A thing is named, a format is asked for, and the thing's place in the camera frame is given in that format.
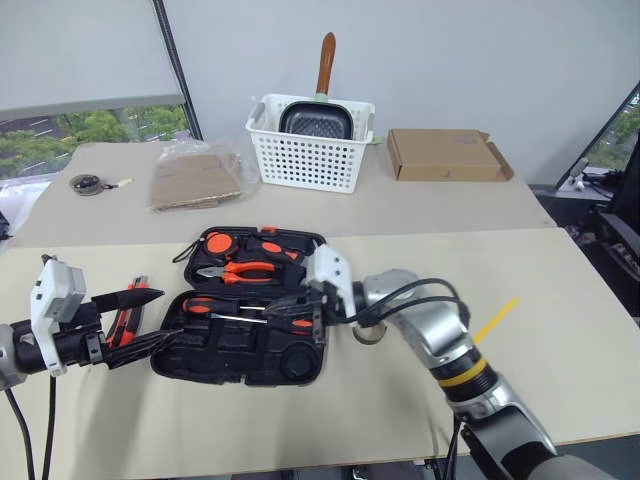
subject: orange pliers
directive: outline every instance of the orange pliers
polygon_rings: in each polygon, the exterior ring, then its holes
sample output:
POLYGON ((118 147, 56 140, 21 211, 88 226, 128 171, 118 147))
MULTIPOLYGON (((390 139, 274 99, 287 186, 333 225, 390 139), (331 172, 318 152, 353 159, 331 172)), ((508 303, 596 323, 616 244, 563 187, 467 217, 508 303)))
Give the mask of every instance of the orange pliers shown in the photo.
POLYGON ((276 271, 276 266, 269 262, 229 262, 224 267, 206 267, 196 270, 198 275, 203 277, 212 278, 220 277, 226 284, 234 283, 274 283, 275 279, 273 274, 276 271), (267 272, 269 275, 264 277, 246 277, 240 276, 241 273, 247 272, 267 272))

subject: screwdriver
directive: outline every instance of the screwdriver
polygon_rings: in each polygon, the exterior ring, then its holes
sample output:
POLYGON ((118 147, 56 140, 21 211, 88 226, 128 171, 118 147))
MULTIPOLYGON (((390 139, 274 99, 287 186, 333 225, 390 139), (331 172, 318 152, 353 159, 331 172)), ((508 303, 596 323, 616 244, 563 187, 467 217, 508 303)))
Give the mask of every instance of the screwdriver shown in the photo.
POLYGON ((250 307, 240 305, 238 300, 218 300, 212 297, 187 298, 182 302, 182 311, 185 313, 225 313, 234 314, 240 310, 264 310, 265 307, 250 307))
POLYGON ((283 248, 274 242, 267 242, 255 237, 249 237, 245 248, 249 251, 262 252, 267 258, 271 260, 279 260, 281 262, 293 262, 300 263, 304 260, 304 255, 298 252, 283 248))
POLYGON ((235 315, 220 315, 218 313, 209 313, 210 318, 220 318, 223 320, 237 320, 239 322, 251 322, 261 323, 268 327, 278 330, 284 330, 285 332, 293 333, 295 335, 311 335, 313 333, 313 322, 311 320, 297 319, 289 320, 282 317, 271 317, 268 320, 264 318, 247 318, 238 317, 235 315))

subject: white basket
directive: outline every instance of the white basket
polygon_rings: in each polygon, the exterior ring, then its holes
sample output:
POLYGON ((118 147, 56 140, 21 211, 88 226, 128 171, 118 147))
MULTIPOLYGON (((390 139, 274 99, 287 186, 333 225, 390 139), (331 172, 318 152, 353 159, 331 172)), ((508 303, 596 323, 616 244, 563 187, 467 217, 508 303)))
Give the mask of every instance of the white basket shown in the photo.
POLYGON ((278 132, 282 111, 299 101, 313 98, 265 95, 247 120, 245 127, 251 134, 262 181, 353 193, 364 149, 373 138, 375 107, 370 103, 331 100, 351 113, 354 140, 278 132))

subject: black chair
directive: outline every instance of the black chair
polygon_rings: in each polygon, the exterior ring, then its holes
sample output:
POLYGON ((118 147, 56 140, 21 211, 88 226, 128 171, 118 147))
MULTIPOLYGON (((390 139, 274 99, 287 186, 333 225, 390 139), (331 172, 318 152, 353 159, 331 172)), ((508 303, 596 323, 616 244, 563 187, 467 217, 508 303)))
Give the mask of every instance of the black chair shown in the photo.
POLYGON ((0 242, 9 238, 9 220, 0 212, 0 242))
POLYGON ((640 132, 622 182, 594 214, 597 242, 582 251, 633 317, 640 317, 640 132))

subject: open tool case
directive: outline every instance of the open tool case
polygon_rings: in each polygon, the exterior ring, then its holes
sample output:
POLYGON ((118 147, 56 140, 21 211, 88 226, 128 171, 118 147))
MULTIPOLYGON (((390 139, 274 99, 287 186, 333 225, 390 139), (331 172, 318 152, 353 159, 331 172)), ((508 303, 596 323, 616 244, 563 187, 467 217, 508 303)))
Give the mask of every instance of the open tool case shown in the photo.
POLYGON ((302 281, 305 259, 323 243, 318 234, 271 227, 205 230, 184 271, 193 290, 174 299, 162 322, 162 329, 183 332, 151 357, 154 371, 213 384, 313 381, 322 368, 325 329, 320 308, 309 308, 313 299, 307 296, 313 293, 302 281), (267 323, 211 318, 212 309, 267 323))

